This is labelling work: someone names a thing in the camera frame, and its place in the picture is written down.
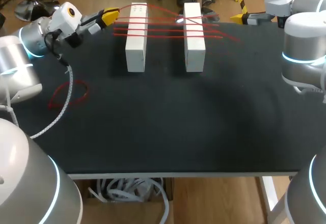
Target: floor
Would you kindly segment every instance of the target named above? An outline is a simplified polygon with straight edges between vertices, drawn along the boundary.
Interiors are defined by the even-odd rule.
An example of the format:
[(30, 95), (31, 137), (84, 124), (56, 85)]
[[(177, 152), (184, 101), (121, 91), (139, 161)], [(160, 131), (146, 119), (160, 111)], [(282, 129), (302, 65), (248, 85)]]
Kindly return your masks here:
[[(13, 9), (20, 0), (7, 4), (1, 12), (7, 17), (5, 28), (12, 33), (26, 23), (18, 20)], [(91, 14), (105, 7), (122, 7), (131, 2), (147, 2), (178, 12), (176, 0), (59, 0), (69, 1), (83, 14)], [(248, 12), (264, 11), (263, 0), (244, 0)], [(219, 13), (221, 22), (230, 22), (230, 17), (241, 13), (240, 4), (234, 0), (216, 0), (210, 6)], [(127, 16), (129, 10), (120, 16)], [(166, 16), (156, 9), (149, 16)], [(280, 198), (288, 186), (288, 177), (274, 177)], [(163, 205), (160, 202), (147, 204), (103, 205), (94, 200), (86, 202), (83, 224), (90, 223), (158, 223)], [(260, 188), (253, 177), (234, 178), (177, 178), (174, 181), (174, 200), (170, 202), (168, 223), (196, 224), (261, 224), (266, 223)]]

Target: white block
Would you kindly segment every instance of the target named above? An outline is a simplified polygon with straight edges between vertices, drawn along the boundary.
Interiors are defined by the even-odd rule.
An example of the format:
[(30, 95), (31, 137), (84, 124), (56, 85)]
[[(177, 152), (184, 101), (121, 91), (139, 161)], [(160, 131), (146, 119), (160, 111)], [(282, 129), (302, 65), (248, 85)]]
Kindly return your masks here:
[(132, 18), (132, 17), (147, 17), (147, 6), (133, 5), (130, 10), (129, 22), (138, 22), (140, 24), (130, 23), (128, 26), (128, 35), (140, 35), (139, 37), (127, 36), (126, 41), (126, 59), (129, 72), (144, 72), (145, 57), (146, 57), (146, 41), (147, 38), (147, 18)]
[(184, 57), (187, 72), (202, 72), (205, 61), (205, 40), (203, 37), (189, 37), (189, 36), (203, 36), (203, 26), (201, 18), (191, 18), (201, 16), (199, 3), (185, 3), (183, 16), (185, 18), (184, 25)]

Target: chair base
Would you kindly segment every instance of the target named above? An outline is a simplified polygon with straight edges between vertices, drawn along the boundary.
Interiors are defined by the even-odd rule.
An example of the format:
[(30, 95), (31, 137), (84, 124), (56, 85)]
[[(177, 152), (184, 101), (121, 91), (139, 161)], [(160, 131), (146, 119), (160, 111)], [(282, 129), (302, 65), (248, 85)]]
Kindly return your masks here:
[(52, 16), (59, 7), (57, 0), (24, 0), (17, 5), (15, 15), (23, 21), (34, 21)]

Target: red cable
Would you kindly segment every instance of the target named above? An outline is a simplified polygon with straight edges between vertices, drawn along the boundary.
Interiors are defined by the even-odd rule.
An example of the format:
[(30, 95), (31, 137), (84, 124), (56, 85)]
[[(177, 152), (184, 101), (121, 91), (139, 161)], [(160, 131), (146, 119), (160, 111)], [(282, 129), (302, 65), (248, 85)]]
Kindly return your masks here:
[[(198, 25), (192, 23), (163, 23), (163, 22), (153, 22), (153, 23), (144, 23), (144, 22), (128, 22), (128, 21), (116, 21), (113, 24), (152, 24), (152, 25)], [(202, 26), (219, 26), (218, 24), (201, 24)]]
[(133, 35), (113, 33), (114, 36), (128, 36), (128, 37), (150, 37), (150, 38), (188, 38), (188, 37), (205, 37), (205, 38), (223, 38), (221, 36), (153, 36), (153, 35)]
[[(203, 17), (215, 17), (219, 16), (218, 14), (214, 15), (202, 15), (198, 17), (191, 17), (191, 19), (201, 19)], [(118, 17), (117, 19), (175, 19), (176, 17)]]
[[(78, 104), (78, 103), (82, 102), (83, 100), (85, 100), (86, 97), (88, 96), (88, 86), (87, 86), (87, 84), (86, 84), (84, 81), (82, 81), (82, 80), (74, 80), (74, 83), (75, 83), (75, 84), (82, 84), (82, 85), (85, 87), (86, 92), (85, 92), (84, 95), (82, 95), (81, 97), (77, 98), (77, 99), (74, 100), (74, 101), (71, 101), (71, 102), (69, 103), (69, 105)], [(63, 83), (62, 85), (60, 85), (60, 86), (55, 90), (55, 92), (53, 93), (53, 95), (52, 95), (52, 97), (51, 97), (51, 99), (50, 99), (50, 101), (49, 101), (49, 104), (47, 105), (47, 107), (48, 107), (49, 109), (52, 109), (52, 108), (62, 108), (62, 107), (63, 107), (63, 105), (64, 105), (63, 103), (53, 103), (53, 100), (54, 100), (55, 96), (58, 94), (58, 92), (59, 92), (61, 89), (63, 89), (64, 87), (68, 86), (68, 85), (69, 85), (69, 82), (65, 82), (65, 83)]]
[[(124, 7), (120, 8), (119, 11), (121, 11), (122, 9), (128, 8), (128, 7), (131, 7), (131, 6), (147, 6), (147, 7), (152, 7), (152, 8), (160, 9), (161, 11), (164, 11), (164, 12), (170, 13), (170, 14), (172, 14), (172, 15), (174, 15), (174, 16), (179, 16), (179, 14), (174, 13), (174, 12), (172, 12), (172, 11), (166, 9), (166, 8), (162, 8), (162, 7), (159, 7), (159, 6), (152, 5), (152, 4), (130, 4), (130, 5), (127, 5), (127, 6), (124, 6)], [(204, 26), (204, 24), (200, 24), (200, 23), (197, 23), (197, 22), (195, 22), (194, 20), (192, 20), (191, 17), (190, 17), (190, 18), (183, 17), (183, 18), (184, 18), (184, 19), (188, 19), (188, 20), (190, 20), (191, 22), (193, 22), (193, 23), (195, 23), (195, 24), (199, 24), (199, 25)], [(225, 33), (223, 33), (223, 35), (224, 35), (225, 37), (230, 38), (230, 39), (233, 40), (233, 41), (240, 41), (238, 38), (234, 38), (234, 37), (229, 36), (229, 35), (227, 35), (227, 34), (225, 34)]]
[(208, 33), (220, 33), (220, 31), (201, 31), (201, 30), (189, 30), (189, 31), (185, 31), (185, 30), (173, 30), (173, 29), (133, 29), (133, 28), (120, 28), (120, 27), (114, 27), (114, 30), (117, 31), (149, 31), (149, 32), (208, 32)]

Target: black table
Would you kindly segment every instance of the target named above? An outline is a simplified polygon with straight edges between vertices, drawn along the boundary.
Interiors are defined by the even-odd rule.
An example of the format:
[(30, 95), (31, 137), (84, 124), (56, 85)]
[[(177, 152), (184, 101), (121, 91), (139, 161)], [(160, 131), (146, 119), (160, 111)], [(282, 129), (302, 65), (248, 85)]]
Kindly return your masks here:
[[(185, 72), (183, 39), (148, 39), (144, 73), (127, 72), (125, 37), (112, 28), (67, 48), (89, 96), (36, 142), (69, 174), (298, 171), (325, 145), (326, 105), (282, 80), (276, 24), (218, 29), (241, 41), (206, 39), (202, 73)], [(29, 135), (59, 113), (47, 105), (68, 80), (49, 55), (34, 64), (43, 91), (14, 106)]]

